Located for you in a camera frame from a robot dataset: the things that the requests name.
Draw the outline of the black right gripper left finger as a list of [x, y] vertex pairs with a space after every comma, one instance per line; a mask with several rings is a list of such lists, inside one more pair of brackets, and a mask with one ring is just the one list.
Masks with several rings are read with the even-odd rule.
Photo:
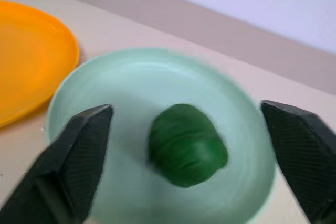
[[25, 171], [0, 208], [0, 224], [84, 224], [103, 172], [113, 106], [73, 116]]

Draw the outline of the orange plate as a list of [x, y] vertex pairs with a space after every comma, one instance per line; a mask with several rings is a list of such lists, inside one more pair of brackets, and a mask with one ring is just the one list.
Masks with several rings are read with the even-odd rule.
[[0, 0], [0, 128], [48, 101], [78, 61], [78, 43], [65, 24]]

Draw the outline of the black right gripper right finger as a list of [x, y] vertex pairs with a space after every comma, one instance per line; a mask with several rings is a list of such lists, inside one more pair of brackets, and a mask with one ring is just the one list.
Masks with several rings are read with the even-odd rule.
[[275, 156], [310, 224], [336, 224], [336, 133], [315, 113], [262, 101]]

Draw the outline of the dark green round vegetable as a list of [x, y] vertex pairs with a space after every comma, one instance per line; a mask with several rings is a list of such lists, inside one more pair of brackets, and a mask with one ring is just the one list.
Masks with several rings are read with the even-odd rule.
[[148, 156], [153, 168], [175, 186], [209, 180], [228, 164], [224, 141], [209, 117], [190, 104], [175, 104], [151, 124]]

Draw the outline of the light green bowl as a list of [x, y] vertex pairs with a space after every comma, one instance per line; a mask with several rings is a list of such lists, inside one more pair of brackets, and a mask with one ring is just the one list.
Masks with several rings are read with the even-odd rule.
[[[59, 86], [47, 113], [48, 140], [73, 115], [107, 103], [114, 117], [91, 212], [96, 224], [257, 224], [274, 185], [276, 161], [260, 108], [234, 81], [162, 48], [98, 56]], [[178, 103], [205, 112], [229, 153], [225, 168], [190, 188], [156, 173], [146, 154], [152, 120]]]

